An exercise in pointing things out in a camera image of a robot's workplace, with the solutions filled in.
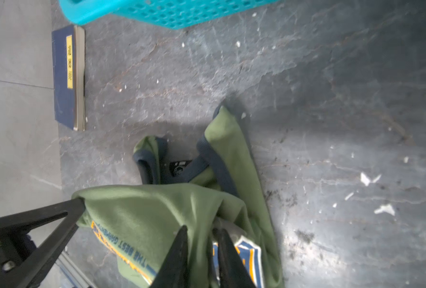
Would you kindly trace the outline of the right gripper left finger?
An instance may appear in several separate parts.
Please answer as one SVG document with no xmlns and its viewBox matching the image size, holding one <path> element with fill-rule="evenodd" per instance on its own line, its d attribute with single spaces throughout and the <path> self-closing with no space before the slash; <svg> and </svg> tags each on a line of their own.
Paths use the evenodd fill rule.
<svg viewBox="0 0 426 288">
<path fill-rule="evenodd" d="M 188 229 L 182 226 L 150 288 L 186 288 L 188 282 Z"/>
</svg>

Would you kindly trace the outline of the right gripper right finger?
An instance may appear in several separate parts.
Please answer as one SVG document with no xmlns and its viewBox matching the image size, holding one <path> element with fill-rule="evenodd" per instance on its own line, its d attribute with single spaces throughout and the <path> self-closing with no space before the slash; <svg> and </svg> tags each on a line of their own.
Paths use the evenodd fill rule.
<svg viewBox="0 0 426 288">
<path fill-rule="evenodd" d="M 214 229 L 218 242 L 218 262 L 221 288 L 255 288 L 226 229 Z"/>
</svg>

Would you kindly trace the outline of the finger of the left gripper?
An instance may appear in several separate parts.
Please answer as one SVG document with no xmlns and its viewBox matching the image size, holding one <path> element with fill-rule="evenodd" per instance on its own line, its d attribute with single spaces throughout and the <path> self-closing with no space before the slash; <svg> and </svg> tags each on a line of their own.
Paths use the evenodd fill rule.
<svg viewBox="0 0 426 288">
<path fill-rule="evenodd" d="M 78 229 L 85 211 L 77 198 L 0 217 L 0 288 L 37 288 Z M 40 245 L 30 231 L 60 220 L 59 226 Z"/>
</svg>

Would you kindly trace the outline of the green tank top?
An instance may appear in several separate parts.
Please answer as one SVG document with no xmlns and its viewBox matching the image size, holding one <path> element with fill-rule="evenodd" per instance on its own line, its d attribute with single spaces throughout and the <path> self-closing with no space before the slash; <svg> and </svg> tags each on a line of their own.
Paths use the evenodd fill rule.
<svg viewBox="0 0 426 288">
<path fill-rule="evenodd" d="M 218 241 L 228 231 L 258 288 L 281 288 L 283 271 L 271 217 L 248 143 L 237 118 L 219 106 L 197 143 L 198 155 L 178 175 L 163 159 L 167 141 L 143 138 L 134 148 L 142 183 L 79 190 L 85 211 L 78 225 L 92 229 L 117 258 L 121 276 L 141 288 L 153 284 L 179 229 L 187 228 L 190 288 L 217 288 Z"/>
</svg>

